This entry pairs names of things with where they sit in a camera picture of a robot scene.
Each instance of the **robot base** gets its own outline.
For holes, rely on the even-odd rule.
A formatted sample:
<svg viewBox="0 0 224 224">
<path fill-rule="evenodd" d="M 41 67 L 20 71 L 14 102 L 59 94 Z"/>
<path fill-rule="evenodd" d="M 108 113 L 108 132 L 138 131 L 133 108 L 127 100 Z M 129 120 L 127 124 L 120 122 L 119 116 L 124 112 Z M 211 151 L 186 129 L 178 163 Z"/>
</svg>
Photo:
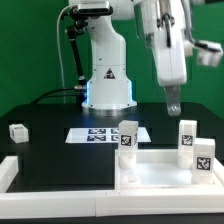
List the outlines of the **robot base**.
<svg viewBox="0 0 224 224">
<path fill-rule="evenodd" d="M 135 113 L 137 111 L 137 104 L 122 109 L 96 109 L 82 105 L 82 111 L 83 113 L 97 116 L 121 116 L 128 113 Z"/>
</svg>

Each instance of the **green wall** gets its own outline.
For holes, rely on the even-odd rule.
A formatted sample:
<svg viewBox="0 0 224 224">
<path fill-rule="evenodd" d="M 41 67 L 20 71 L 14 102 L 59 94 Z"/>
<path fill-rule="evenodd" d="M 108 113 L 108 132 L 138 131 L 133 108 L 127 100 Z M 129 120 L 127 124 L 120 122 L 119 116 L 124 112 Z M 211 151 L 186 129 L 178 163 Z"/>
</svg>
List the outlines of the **green wall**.
<svg viewBox="0 0 224 224">
<path fill-rule="evenodd" d="M 61 87 L 56 20 L 66 5 L 66 0 L 0 0 L 0 116 L 14 106 Z M 221 42 L 224 47 L 224 4 L 197 6 L 193 13 L 194 37 Z M 67 87 L 77 83 L 71 49 L 63 32 L 69 24 L 69 18 L 61 23 Z M 134 21 L 114 22 L 114 26 L 127 41 L 127 75 L 134 83 L 136 100 L 159 102 L 152 75 L 156 77 L 153 59 L 149 54 L 149 66 L 143 45 L 136 38 Z M 90 77 L 88 35 L 80 37 L 78 44 L 84 73 Z M 182 88 L 182 101 L 201 103 L 224 118 L 224 60 L 216 69 L 197 66 L 194 52 L 187 59 L 187 70 L 188 83 Z M 165 101 L 160 87 L 159 92 Z"/>
</svg>

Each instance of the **white platform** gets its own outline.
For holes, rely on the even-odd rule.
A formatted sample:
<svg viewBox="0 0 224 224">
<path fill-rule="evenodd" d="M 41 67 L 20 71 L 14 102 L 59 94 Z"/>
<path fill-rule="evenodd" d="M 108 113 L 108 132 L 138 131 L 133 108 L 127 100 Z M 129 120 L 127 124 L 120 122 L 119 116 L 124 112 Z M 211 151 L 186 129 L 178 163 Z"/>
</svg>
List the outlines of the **white platform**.
<svg viewBox="0 0 224 224">
<path fill-rule="evenodd" d="M 176 167 L 177 150 L 139 150 L 137 158 L 131 172 L 119 170 L 116 156 L 115 190 L 1 193 L 0 219 L 224 212 L 224 167 L 216 159 L 214 183 L 191 185 L 191 171 Z M 123 176 L 139 179 L 123 184 Z"/>
</svg>

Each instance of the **white block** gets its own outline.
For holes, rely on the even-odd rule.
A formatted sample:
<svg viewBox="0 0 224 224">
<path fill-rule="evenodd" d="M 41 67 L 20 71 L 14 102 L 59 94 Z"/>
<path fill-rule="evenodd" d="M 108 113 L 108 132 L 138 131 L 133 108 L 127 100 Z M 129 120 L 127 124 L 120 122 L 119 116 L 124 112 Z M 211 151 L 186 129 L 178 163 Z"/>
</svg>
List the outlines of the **white block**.
<svg viewBox="0 0 224 224">
<path fill-rule="evenodd" d="M 136 166 L 138 150 L 138 122 L 124 120 L 119 123 L 119 166 L 122 169 L 133 169 Z"/>
<path fill-rule="evenodd" d="M 18 171 L 18 157 L 7 156 L 0 164 L 0 193 L 7 191 Z"/>
<path fill-rule="evenodd" d="M 137 162 L 136 162 L 136 155 L 134 156 L 119 156 L 118 161 L 119 161 L 119 167 L 122 169 L 133 169 L 136 167 Z"/>
<path fill-rule="evenodd" d="M 194 144 L 194 155 L 215 156 L 215 140 L 196 138 Z"/>
<path fill-rule="evenodd" d="M 197 132 L 197 121 L 181 120 L 179 124 L 178 167 L 191 169 L 193 146 Z"/>
<path fill-rule="evenodd" d="M 12 124 L 9 126 L 10 137 L 15 143 L 29 142 L 28 129 L 22 124 Z"/>
<path fill-rule="evenodd" d="M 215 157 L 215 140 L 196 138 L 193 153 L 192 183 L 211 184 Z"/>
<path fill-rule="evenodd" d="M 192 175 L 192 184 L 213 184 L 213 173 L 209 175 Z"/>
<path fill-rule="evenodd" d="M 181 120 L 179 124 L 178 148 L 193 147 L 197 135 L 197 121 Z"/>
</svg>

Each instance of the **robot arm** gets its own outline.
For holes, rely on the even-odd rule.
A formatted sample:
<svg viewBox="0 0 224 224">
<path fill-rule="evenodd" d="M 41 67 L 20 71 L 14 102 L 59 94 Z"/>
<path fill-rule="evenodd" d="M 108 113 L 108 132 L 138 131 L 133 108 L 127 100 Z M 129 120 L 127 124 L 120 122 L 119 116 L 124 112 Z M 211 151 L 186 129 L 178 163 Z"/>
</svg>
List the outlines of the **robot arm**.
<svg viewBox="0 0 224 224">
<path fill-rule="evenodd" d="M 181 113 L 180 85 L 187 81 L 186 43 L 190 50 L 199 49 L 198 61 L 203 65 L 217 66 L 223 54 L 220 44 L 192 38 L 189 0 L 70 0 L 69 4 L 75 29 L 79 29 L 79 24 L 87 24 L 85 29 L 92 44 L 93 75 L 82 105 L 87 112 L 116 115 L 136 106 L 126 76 L 125 40 L 111 24 L 112 18 L 132 18 L 133 8 L 138 36 L 153 51 L 169 115 Z"/>
<path fill-rule="evenodd" d="M 221 45 L 192 38 L 188 0 L 134 0 L 134 5 L 138 37 L 153 51 L 168 113 L 179 115 L 180 85 L 187 81 L 186 50 L 198 48 L 199 64 L 217 66 L 223 55 Z"/>
</svg>

